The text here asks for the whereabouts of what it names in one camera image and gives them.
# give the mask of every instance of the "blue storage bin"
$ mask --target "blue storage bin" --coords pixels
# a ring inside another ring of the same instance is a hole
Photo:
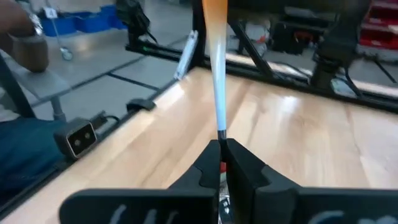
[[[114,4],[102,6],[101,12],[105,13],[105,14],[109,14],[109,15],[115,15],[116,14],[116,6]]]
[[[125,26],[122,21],[115,15],[109,16],[109,24],[112,28],[116,29],[127,29],[127,26]]]
[[[108,30],[109,15],[102,13],[74,12],[75,26],[78,31],[85,33],[95,33]]]
[[[55,37],[57,33],[50,19],[42,19],[43,32],[46,36]],[[57,18],[54,20],[59,35],[72,34],[76,32],[76,26],[72,17]]]

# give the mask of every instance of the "gray floor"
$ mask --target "gray floor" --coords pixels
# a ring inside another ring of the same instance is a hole
[[[159,43],[183,49],[191,29],[191,9],[166,0],[145,0],[143,6],[152,23],[151,32]],[[174,62],[125,51],[125,30],[63,37],[62,42],[75,56],[71,62],[62,60],[56,39],[48,38],[48,42],[51,62],[45,74],[31,74],[11,59],[7,60],[41,119],[53,119],[52,107],[47,100],[55,95],[61,95],[61,105],[68,120],[77,116],[90,118],[102,110],[122,117],[129,100],[147,98],[155,93],[133,82],[161,88],[171,81],[177,68]],[[235,40],[228,42],[229,49],[236,46]],[[269,61],[286,62],[308,70],[315,65],[311,56],[311,52],[305,52],[302,57],[277,52],[265,54]],[[388,65],[386,68],[398,79],[396,68]],[[373,63],[355,62],[350,75],[358,80],[391,86],[391,81]]]

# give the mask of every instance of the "blue jeans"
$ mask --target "blue jeans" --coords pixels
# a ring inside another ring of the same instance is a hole
[[[0,204],[63,158],[53,139],[54,131],[63,125],[35,118],[0,123]]]

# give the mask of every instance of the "wooden table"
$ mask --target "wooden table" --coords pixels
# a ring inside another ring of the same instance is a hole
[[[228,136],[304,186],[398,188],[398,116],[228,76]],[[2,223],[58,223],[86,188],[164,189],[216,139],[211,72],[196,68]]]

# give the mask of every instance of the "wheel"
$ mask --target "wheel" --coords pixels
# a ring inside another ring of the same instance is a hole
[[[69,49],[67,49],[66,47],[61,47],[60,50],[61,50],[62,58],[64,60],[70,61],[73,59],[73,54]]]

